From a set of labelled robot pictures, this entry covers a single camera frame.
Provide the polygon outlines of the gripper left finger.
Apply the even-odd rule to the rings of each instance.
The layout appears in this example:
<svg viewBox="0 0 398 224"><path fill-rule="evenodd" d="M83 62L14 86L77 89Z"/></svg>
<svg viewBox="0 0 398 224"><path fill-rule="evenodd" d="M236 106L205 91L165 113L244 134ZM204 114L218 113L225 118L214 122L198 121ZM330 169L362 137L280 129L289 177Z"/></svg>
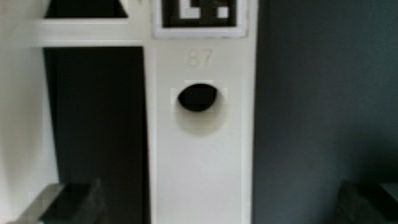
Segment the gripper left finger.
<svg viewBox="0 0 398 224"><path fill-rule="evenodd" d="M10 224L104 224L101 182L49 184Z"/></svg>

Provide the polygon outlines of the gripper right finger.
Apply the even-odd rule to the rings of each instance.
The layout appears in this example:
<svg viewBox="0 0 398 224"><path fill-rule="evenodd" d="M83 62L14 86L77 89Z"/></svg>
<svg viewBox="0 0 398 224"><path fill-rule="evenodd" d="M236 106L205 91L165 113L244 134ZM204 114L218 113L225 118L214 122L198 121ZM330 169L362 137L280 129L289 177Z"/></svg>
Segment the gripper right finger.
<svg viewBox="0 0 398 224"><path fill-rule="evenodd" d="M340 183L332 224L398 224L398 183Z"/></svg>

